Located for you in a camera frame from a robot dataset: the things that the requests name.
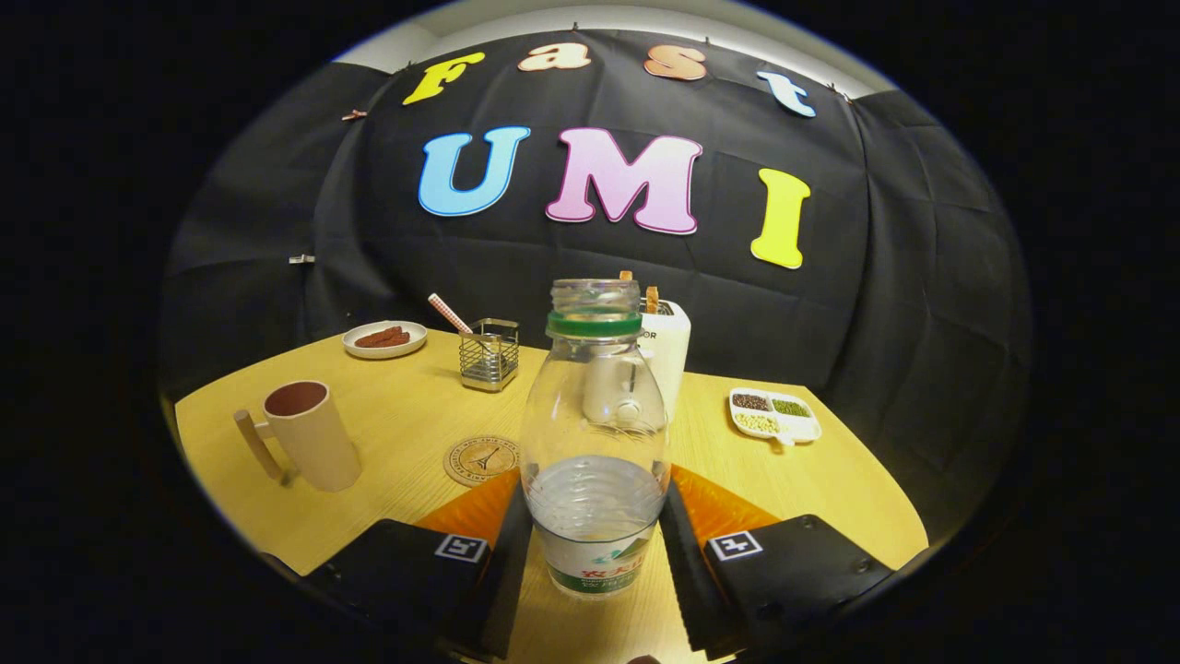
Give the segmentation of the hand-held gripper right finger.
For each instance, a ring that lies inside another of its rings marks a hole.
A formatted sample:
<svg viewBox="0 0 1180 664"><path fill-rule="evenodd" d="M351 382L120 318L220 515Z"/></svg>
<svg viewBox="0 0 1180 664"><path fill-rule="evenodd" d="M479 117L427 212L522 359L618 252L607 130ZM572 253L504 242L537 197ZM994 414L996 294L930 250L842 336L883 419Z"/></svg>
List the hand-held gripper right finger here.
<svg viewBox="0 0 1180 664"><path fill-rule="evenodd" d="M893 576L821 517L772 517L678 464L660 527L690 647L708 659L796 650Z"/></svg>

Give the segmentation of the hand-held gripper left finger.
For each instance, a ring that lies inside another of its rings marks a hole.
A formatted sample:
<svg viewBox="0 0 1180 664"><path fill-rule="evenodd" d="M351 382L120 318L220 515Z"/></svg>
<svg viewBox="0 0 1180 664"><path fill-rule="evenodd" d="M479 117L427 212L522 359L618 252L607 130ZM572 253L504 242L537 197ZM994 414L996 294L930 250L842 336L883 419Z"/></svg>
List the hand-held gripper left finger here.
<svg viewBox="0 0 1180 664"><path fill-rule="evenodd" d="M532 525L517 469L422 517L376 521L304 587L426 660L505 659Z"/></svg>

